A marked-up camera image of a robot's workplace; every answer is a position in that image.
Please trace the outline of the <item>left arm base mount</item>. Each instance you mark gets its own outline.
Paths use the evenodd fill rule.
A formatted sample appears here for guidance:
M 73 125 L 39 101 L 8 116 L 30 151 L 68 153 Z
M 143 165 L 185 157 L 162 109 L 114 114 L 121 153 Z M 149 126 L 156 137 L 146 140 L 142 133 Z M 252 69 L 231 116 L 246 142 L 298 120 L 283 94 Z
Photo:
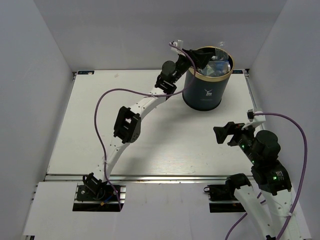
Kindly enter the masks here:
M 97 196 L 94 196 L 83 184 L 76 187 L 73 212 L 118 213 L 123 208 L 126 198 L 126 186 L 115 185 L 117 191 L 107 185 Z

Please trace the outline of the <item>crushed clear bottle white cap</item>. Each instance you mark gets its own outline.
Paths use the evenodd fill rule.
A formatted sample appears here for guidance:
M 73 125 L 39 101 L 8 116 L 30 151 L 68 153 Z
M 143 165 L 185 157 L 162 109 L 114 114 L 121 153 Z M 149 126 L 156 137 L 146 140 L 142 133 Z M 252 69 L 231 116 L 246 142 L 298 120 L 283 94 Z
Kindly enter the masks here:
M 231 65 L 228 61 L 210 61 L 202 70 L 202 74 L 207 77 L 221 77 L 229 73 Z

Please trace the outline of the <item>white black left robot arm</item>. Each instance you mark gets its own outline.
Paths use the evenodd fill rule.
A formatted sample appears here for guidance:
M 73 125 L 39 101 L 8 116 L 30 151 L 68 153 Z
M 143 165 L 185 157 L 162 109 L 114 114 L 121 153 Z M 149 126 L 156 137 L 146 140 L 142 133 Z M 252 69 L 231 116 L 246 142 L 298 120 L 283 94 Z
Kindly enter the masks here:
M 143 98 L 134 105 L 119 109 L 109 146 L 111 153 L 107 154 L 106 146 L 102 145 L 102 178 L 95 178 L 94 173 L 82 177 L 85 189 L 94 199 L 100 200 L 105 196 L 106 185 L 111 185 L 110 173 L 123 151 L 140 136 L 143 118 L 171 96 L 178 95 L 175 83 L 189 68 L 204 69 L 216 54 L 213 48 L 185 50 L 176 46 L 174 49 L 178 53 L 178 60 L 168 60 L 162 64 L 153 89 L 149 93 L 141 93 Z

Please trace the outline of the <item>clear bottle blue wrap label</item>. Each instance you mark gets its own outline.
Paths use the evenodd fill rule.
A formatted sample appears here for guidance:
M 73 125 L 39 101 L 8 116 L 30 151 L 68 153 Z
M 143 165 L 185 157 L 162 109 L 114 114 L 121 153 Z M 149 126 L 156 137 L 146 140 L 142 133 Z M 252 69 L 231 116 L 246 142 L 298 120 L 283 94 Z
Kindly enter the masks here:
M 215 60 L 216 61 L 228 61 L 229 60 L 229 54 L 224 50 L 225 48 L 225 42 L 220 41 L 217 46 L 215 47 Z

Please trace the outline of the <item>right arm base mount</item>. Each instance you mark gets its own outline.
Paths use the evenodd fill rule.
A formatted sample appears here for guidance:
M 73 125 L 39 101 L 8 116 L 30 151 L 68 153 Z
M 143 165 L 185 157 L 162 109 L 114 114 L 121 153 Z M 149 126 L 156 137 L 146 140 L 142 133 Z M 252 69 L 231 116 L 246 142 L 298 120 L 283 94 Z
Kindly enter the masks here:
M 208 194 L 210 213 L 244 213 L 241 203 L 231 196 L 223 184 L 210 184 L 203 189 Z

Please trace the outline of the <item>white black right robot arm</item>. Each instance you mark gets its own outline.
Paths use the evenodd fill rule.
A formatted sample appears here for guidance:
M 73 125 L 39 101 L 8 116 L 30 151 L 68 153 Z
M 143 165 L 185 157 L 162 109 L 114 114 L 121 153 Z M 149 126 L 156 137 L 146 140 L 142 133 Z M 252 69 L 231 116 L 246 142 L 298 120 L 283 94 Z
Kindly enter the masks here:
M 231 136 L 228 146 L 239 147 L 252 163 L 251 173 L 265 199 L 265 210 L 256 197 L 252 184 L 243 173 L 230 175 L 226 195 L 238 200 L 255 226 L 261 240 L 301 240 L 303 236 L 294 213 L 292 183 L 285 167 L 278 159 L 281 147 L 271 131 L 255 131 L 252 125 L 228 122 L 213 131 L 218 144 Z

